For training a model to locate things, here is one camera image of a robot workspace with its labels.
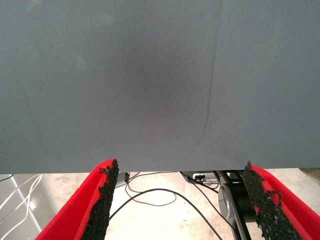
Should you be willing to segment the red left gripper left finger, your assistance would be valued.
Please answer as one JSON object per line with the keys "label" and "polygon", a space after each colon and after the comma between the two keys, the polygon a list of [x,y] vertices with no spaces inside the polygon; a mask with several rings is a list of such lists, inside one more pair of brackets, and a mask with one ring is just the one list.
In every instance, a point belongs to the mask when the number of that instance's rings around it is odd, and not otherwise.
{"label": "red left gripper left finger", "polygon": [[115,158],[98,164],[36,239],[103,240],[118,175]]}

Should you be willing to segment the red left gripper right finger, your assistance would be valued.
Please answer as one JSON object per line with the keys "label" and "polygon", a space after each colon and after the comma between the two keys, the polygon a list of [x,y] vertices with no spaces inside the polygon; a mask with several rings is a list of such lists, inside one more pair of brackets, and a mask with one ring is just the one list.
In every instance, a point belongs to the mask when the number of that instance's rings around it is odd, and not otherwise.
{"label": "red left gripper right finger", "polygon": [[320,216],[274,175],[248,162],[243,182],[264,239],[320,238]]}

